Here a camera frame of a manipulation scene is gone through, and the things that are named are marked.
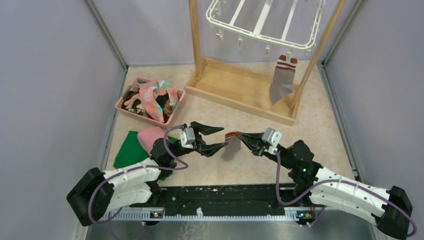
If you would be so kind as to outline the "grey sock with red stripes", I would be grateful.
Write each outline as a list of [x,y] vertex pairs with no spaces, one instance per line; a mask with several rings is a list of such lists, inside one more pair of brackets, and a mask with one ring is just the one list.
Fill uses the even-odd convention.
[[236,154],[241,150],[241,133],[233,131],[225,134],[225,142],[227,143],[224,152],[220,156],[224,161],[231,161]]

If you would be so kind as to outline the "pink sock with green pattern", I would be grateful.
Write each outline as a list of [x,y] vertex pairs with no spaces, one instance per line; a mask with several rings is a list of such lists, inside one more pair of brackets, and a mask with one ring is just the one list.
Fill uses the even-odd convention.
[[164,123],[163,109],[155,99],[157,97],[156,90],[158,89],[157,81],[144,82],[137,80],[137,85],[139,87],[139,99],[144,110],[153,120]]

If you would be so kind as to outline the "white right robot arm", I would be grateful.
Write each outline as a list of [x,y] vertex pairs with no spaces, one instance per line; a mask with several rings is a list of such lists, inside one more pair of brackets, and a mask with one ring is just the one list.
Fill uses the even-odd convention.
[[[398,240],[417,233],[417,224],[412,219],[413,206],[404,189],[374,187],[342,176],[314,161],[314,154],[303,140],[283,147],[281,138],[282,133],[272,128],[260,133],[232,131],[225,134],[226,141],[238,139],[254,156],[276,162],[275,194],[281,205],[311,203],[330,207],[357,216]],[[280,194],[281,167],[289,170],[288,176],[295,184],[290,201],[283,200]]]

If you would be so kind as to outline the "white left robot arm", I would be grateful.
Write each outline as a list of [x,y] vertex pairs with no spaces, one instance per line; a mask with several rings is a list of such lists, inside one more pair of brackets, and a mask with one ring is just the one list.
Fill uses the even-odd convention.
[[129,166],[101,171],[95,167],[86,172],[66,200],[83,227],[102,224],[105,214],[133,204],[154,207],[160,202],[158,180],[182,171],[189,165],[181,156],[197,152],[211,157],[227,142],[206,144],[203,136],[224,130],[224,127],[193,121],[164,130],[150,127],[137,134],[147,158]]

